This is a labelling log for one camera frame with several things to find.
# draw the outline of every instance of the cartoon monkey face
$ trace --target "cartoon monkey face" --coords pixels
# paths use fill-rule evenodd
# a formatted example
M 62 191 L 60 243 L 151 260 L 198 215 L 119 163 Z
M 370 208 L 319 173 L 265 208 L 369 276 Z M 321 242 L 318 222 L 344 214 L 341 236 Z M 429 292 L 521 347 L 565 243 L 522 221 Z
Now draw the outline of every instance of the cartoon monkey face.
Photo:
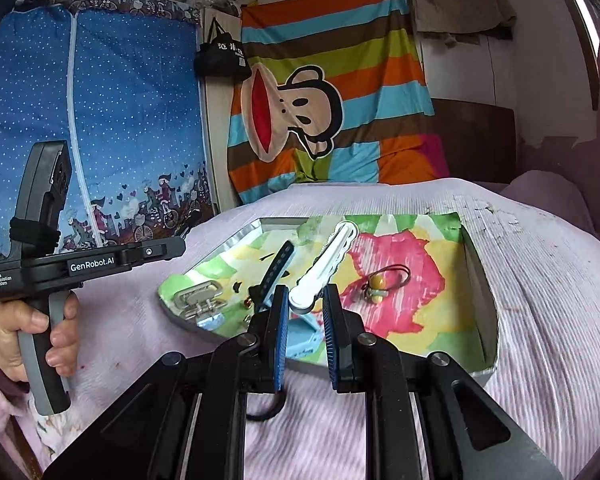
M 250 145 L 258 158 L 273 161 L 295 133 L 316 160 L 331 153 L 344 120 L 337 89 L 324 80 L 319 66 L 303 66 L 282 85 L 261 63 L 242 85 L 242 118 Z

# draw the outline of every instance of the bag handle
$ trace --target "bag handle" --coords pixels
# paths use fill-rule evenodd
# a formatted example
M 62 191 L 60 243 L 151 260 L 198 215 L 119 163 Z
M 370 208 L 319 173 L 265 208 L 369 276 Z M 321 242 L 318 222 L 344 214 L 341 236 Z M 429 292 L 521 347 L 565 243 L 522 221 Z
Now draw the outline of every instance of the bag handle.
M 218 36 L 220 36 L 220 34 L 225 33 L 224 28 L 222 28 L 220 26 L 220 23 L 218 23 L 218 20 L 216 20 L 215 18 L 211 21 L 211 27 L 209 27 L 209 34 L 208 34 L 208 37 L 206 38 L 207 43 L 211 43 L 211 39 L 214 34 L 214 31 L 216 32 L 216 38 Z

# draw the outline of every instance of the metal screw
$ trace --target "metal screw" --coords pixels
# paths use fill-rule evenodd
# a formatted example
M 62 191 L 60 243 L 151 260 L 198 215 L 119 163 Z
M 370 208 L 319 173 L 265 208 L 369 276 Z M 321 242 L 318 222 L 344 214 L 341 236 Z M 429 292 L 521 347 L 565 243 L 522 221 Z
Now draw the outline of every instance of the metal screw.
M 378 338 L 371 332 L 363 332 L 358 336 L 358 342 L 364 346 L 373 346 L 378 341 Z
M 162 356 L 161 361 L 165 366 L 175 366 L 182 361 L 182 354 L 179 352 L 169 352 Z
M 437 366 L 447 366 L 449 364 L 449 356 L 442 352 L 436 352 L 431 356 L 431 362 Z
M 253 346 L 256 344 L 258 339 L 253 334 L 245 332 L 238 336 L 238 345 L 240 346 Z

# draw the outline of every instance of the black tote bag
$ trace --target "black tote bag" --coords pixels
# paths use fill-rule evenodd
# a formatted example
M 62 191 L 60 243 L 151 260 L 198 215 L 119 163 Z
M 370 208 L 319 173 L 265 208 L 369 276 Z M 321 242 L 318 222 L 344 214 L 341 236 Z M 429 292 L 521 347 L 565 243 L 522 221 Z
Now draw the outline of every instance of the black tote bag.
M 198 78 L 214 76 L 244 81 L 251 77 L 242 42 L 234 40 L 215 18 L 211 22 L 206 43 L 201 44 L 196 53 L 193 69 Z

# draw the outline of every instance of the person's arm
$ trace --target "person's arm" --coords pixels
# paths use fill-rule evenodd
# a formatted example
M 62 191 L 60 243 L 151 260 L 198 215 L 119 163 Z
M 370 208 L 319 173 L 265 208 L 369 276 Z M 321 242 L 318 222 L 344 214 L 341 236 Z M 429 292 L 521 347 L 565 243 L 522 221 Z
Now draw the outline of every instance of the person's arm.
M 78 299 L 71 294 L 64 305 L 65 320 L 51 332 L 53 348 L 47 353 L 47 362 L 61 376 L 73 375 L 77 366 L 78 334 L 76 315 Z M 23 461 L 8 436 L 7 427 L 11 416 L 29 416 L 25 395 L 29 391 L 27 374 L 22 364 L 18 344 L 18 330 L 41 333 L 46 330 L 48 317 L 33 310 L 21 301 L 0 303 L 0 442 L 9 455 L 26 471 Z M 39 442 L 31 442 L 34 452 L 40 452 Z

